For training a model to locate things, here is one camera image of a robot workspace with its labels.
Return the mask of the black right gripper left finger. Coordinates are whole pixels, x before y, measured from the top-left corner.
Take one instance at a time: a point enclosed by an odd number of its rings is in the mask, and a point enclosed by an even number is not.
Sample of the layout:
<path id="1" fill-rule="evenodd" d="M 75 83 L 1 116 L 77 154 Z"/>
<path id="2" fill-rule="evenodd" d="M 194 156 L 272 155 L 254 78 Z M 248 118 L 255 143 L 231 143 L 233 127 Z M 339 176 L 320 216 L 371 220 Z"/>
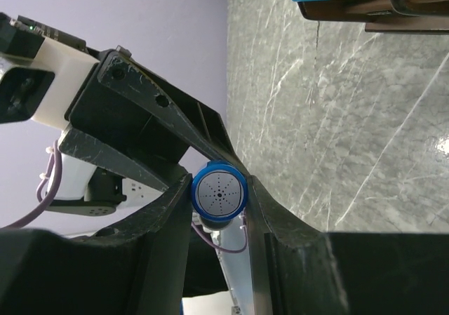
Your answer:
<path id="1" fill-rule="evenodd" d="M 178 314 L 192 208 L 186 175 L 84 239 L 1 232 L 2 314 Z"/>

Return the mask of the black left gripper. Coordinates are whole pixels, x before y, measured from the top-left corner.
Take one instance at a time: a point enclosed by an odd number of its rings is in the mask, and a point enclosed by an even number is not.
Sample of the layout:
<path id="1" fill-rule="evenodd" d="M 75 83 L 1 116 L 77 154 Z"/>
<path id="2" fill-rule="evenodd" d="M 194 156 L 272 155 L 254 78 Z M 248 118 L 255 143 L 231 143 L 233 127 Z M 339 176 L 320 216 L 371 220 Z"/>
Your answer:
<path id="1" fill-rule="evenodd" d="M 67 110 L 63 154 L 161 192 L 189 178 L 189 146 L 249 176 L 214 109 L 116 50 L 99 59 Z"/>

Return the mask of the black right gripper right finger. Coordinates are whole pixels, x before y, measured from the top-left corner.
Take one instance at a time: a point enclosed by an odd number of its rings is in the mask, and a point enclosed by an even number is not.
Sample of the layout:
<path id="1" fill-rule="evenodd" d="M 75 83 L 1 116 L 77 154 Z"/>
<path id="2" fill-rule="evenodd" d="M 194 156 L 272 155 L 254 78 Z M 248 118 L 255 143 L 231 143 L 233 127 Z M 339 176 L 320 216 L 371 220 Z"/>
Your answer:
<path id="1" fill-rule="evenodd" d="M 447 314 L 448 235 L 320 232 L 248 178 L 256 314 Z"/>

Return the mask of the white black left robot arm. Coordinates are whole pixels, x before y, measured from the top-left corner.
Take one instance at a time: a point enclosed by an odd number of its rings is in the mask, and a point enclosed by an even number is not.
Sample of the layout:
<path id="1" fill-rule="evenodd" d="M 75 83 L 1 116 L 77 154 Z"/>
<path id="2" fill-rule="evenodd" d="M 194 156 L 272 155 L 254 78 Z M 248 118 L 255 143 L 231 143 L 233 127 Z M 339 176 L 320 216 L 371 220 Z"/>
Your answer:
<path id="1" fill-rule="evenodd" d="M 69 125 L 60 151 L 93 166 L 65 166 L 62 189 L 52 210 L 86 216 L 114 212 L 125 200 L 121 181 L 134 180 L 160 192 L 186 170 L 180 160 L 188 149 L 207 159 L 226 161 L 244 176 L 221 116 L 157 74 L 115 50 L 99 54 L 65 113 Z"/>

